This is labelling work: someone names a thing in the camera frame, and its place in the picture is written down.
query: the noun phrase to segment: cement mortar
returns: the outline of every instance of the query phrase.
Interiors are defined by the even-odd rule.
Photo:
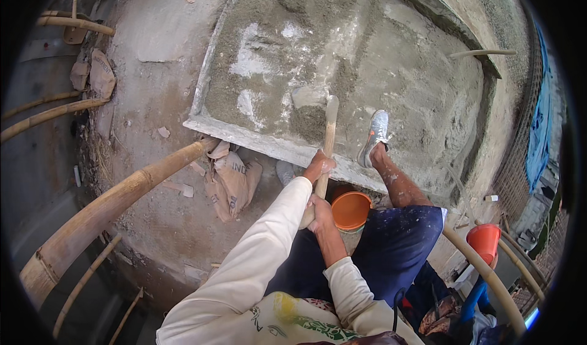
[[[473,143],[482,71],[466,46],[401,0],[239,0],[216,46],[204,114],[319,147],[323,110],[290,92],[339,97],[334,152],[356,158],[371,114],[390,114],[390,156],[421,188],[448,196]]]

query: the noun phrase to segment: sneaker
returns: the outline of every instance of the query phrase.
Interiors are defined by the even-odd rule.
[[[380,109],[373,114],[371,117],[371,128],[369,129],[369,136],[367,137],[367,142],[359,151],[357,155],[357,162],[363,168],[372,168],[373,164],[371,164],[371,158],[369,155],[371,151],[377,145],[377,143],[383,143],[385,145],[385,151],[389,150],[387,146],[387,142],[389,139],[387,138],[387,122],[389,121],[389,116],[387,112]]]
[[[275,171],[277,172],[277,177],[279,177],[283,187],[290,184],[295,178],[294,166],[286,161],[278,160],[275,165]]]

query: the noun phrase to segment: navy shorts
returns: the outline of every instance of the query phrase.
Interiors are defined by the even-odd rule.
[[[371,210],[352,260],[375,299],[393,298],[410,287],[443,230],[443,213],[435,206]],[[332,303],[326,269],[314,233],[297,232],[290,256],[277,269],[265,295],[283,291],[296,298]]]

